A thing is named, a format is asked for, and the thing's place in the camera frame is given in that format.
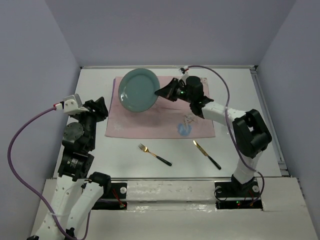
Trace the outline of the pink cloth placemat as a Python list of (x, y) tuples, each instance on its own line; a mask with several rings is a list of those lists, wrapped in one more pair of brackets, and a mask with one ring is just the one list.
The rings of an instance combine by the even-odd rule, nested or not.
[(194, 115), (190, 104), (159, 97), (143, 112), (125, 109), (119, 100), (121, 76), (113, 81), (112, 99), (106, 125), (106, 137), (124, 139), (200, 139), (216, 136), (214, 124)]

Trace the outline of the teal ceramic plate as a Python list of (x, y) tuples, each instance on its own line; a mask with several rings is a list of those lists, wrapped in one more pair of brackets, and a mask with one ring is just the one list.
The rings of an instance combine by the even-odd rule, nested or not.
[(157, 101), (155, 91), (160, 89), (158, 77), (149, 69), (136, 68), (120, 81), (118, 99), (121, 105), (133, 113), (150, 109)]

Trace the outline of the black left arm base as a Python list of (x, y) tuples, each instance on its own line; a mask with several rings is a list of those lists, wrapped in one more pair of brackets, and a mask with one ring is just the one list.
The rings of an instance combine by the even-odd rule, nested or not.
[(97, 200), (92, 210), (122, 211), (126, 210), (128, 183), (126, 181), (112, 181), (110, 190)]

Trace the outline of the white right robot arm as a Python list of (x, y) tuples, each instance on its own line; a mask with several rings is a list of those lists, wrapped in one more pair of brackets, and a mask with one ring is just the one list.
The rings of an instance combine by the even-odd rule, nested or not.
[(258, 160), (272, 136), (259, 111), (236, 110), (221, 105), (205, 96), (204, 86), (197, 76), (184, 74), (173, 78), (168, 85), (154, 94), (171, 102), (182, 100), (189, 103), (192, 113), (202, 119), (227, 126), (231, 140), (239, 154), (237, 167), (231, 177), (230, 190), (235, 196), (242, 196), (253, 181)]

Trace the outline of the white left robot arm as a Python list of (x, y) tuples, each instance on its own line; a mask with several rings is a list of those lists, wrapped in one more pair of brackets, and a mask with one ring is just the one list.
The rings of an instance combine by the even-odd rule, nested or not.
[(88, 222), (92, 207), (111, 191), (111, 177), (88, 174), (94, 160), (90, 153), (96, 145), (97, 123), (108, 117), (103, 97), (81, 102), (78, 94), (54, 104), (74, 118), (63, 131), (62, 158), (50, 208), (32, 240), (77, 240), (83, 222)]

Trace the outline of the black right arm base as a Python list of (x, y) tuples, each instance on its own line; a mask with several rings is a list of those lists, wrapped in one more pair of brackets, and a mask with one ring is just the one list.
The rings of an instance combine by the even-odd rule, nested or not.
[(263, 209), (260, 188), (255, 180), (242, 190), (235, 189), (231, 181), (218, 181), (214, 183), (213, 194), (218, 210)]

